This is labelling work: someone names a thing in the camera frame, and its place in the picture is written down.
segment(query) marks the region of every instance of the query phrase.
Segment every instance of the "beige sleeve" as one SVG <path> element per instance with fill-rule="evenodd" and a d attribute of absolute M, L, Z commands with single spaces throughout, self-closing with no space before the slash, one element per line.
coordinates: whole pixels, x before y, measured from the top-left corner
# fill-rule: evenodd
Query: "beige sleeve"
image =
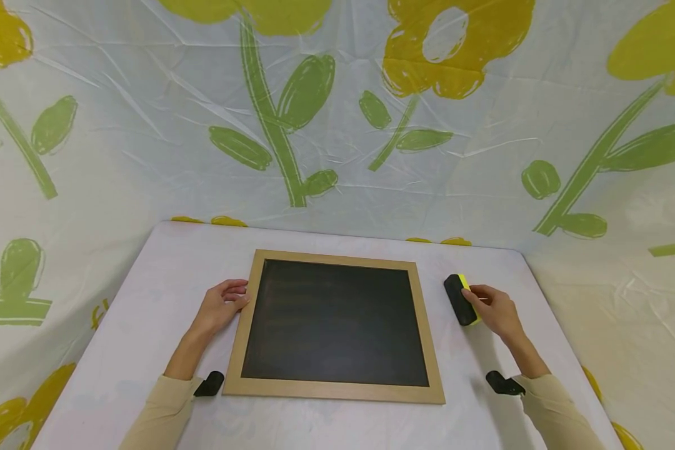
<path fill-rule="evenodd" d="M 604 450 L 588 421 L 554 375 L 514 377 L 526 390 L 522 409 L 540 432 L 547 450 Z"/>
<path fill-rule="evenodd" d="M 161 375 L 145 406 L 125 435 L 120 450 L 173 450 L 193 410 L 193 393 L 202 383 Z"/>

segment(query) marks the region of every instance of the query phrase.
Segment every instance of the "fabric backdrop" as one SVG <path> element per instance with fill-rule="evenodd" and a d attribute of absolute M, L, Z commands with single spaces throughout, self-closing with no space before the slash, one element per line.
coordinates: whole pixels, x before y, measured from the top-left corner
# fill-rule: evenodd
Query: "fabric backdrop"
<path fill-rule="evenodd" d="M 675 449 L 675 0 L 0 0 L 1 448 L 173 217 L 517 249 Z"/>

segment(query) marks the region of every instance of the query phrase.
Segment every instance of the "white tablecloth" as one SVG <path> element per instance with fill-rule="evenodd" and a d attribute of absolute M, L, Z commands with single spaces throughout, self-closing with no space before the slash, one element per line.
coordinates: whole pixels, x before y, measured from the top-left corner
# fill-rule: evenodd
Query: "white tablecloth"
<path fill-rule="evenodd" d="M 464 273 L 517 303 L 528 336 L 608 449 L 622 447 L 523 257 L 516 251 L 162 222 L 153 229 L 33 449 L 116 449 L 204 292 L 248 278 L 256 248 L 415 261 L 445 406 L 223 396 L 195 400 L 180 449 L 544 449 L 516 397 L 485 382 L 518 373 L 483 325 L 463 328 L 443 280 Z M 237 319 L 198 369 L 227 371 Z"/>

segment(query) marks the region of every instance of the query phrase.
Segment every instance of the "forearm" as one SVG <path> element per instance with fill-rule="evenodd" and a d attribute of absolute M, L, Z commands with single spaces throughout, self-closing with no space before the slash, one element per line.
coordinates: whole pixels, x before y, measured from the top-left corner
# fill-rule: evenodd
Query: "forearm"
<path fill-rule="evenodd" d="M 510 350 L 517 367 L 527 378 L 539 378 L 542 375 L 550 375 L 550 369 L 541 358 L 535 346 L 528 339 L 525 332 L 519 332 L 512 336 L 505 336 L 502 341 Z"/>
<path fill-rule="evenodd" d="M 192 379 L 210 340 L 211 336 L 204 332 L 187 330 L 167 364 L 165 376 L 173 379 Z"/>
<path fill-rule="evenodd" d="M 154 385 L 145 406 L 125 436 L 121 450 L 173 450 L 192 413 L 194 377 L 210 342 L 204 333 L 188 331 Z"/>
<path fill-rule="evenodd" d="M 521 398 L 523 411 L 540 432 L 547 450 L 604 450 L 588 421 L 525 333 L 516 333 L 503 341 L 522 373 L 516 376 L 516 381 L 526 390 Z"/>

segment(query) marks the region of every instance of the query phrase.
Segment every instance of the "finger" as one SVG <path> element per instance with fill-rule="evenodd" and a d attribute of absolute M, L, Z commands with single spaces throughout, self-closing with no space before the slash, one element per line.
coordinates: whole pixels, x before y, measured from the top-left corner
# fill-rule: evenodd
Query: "finger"
<path fill-rule="evenodd" d="M 218 290 L 218 292 L 222 294 L 226 289 L 237 288 L 238 286 L 246 286 L 247 284 L 248 280 L 246 279 L 226 279 L 217 286 L 214 286 L 213 289 Z"/>
<path fill-rule="evenodd" d="M 473 292 L 470 292 L 468 289 L 462 289 L 462 296 L 465 297 L 465 300 L 473 305 L 473 308 L 475 308 L 475 311 L 477 311 L 480 316 L 484 316 L 483 312 L 490 308 L 483 302 L 483 300 L 480 300 L 477 295 L 475 295 Z"/>
<path fill-rule="evenodd" d="M 240 294 L 225 294 L 222 296 L 222 299 L 225 302 L 237 302 L 241 298 L 243 298 L 243 296 Z"/>
<path fill-rule="evenodd" d="M 225 289 L 223 294 L 244 294 L 247 291 L 248 289 L 245 286 L 236 286 Z"/>
<path fill-rule="evenodd" d="M 503 291 L 495 289 L 493 286 L 487 284 L 471 284 L 470 290 L 480 297 L 493 298 L 495 295 L 504 294 Z"/>
<path fill-rule="evenodd" d="M 235 312 L 240 311 L 240 309 L 246 307 L 249 303 L 249 295 L 243 295 L 232 303 L 232 307 Z"/>

